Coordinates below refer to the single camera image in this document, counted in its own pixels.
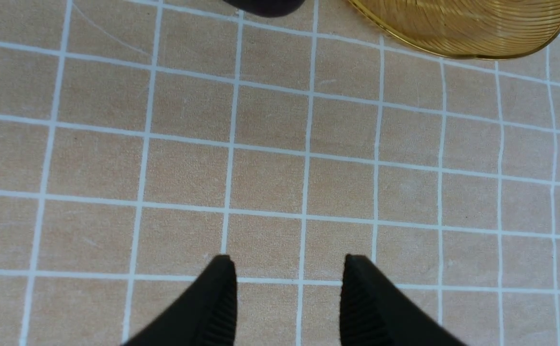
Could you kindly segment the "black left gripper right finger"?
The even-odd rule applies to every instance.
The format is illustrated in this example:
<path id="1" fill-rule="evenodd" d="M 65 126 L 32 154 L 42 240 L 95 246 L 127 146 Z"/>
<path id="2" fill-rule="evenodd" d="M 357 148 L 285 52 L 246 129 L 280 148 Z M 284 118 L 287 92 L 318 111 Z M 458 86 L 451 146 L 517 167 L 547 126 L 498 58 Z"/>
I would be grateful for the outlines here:
<path id="1" fill-rule="evenodd" d="M 464 346 L 363 255 L 347 254 L 340 294 L 343 346 Z"/>

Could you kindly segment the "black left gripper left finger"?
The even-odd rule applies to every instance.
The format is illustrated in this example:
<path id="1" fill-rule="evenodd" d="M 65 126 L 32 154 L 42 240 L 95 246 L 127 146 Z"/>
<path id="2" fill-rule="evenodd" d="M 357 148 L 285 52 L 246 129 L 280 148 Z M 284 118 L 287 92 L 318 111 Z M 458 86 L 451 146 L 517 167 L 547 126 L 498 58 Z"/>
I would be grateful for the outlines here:
<path id="1" fill-rule="evenodd" d="M 212 258 L 196 280 L 126 346 L 233 346 L 238 316 L 235 263 Z"/>

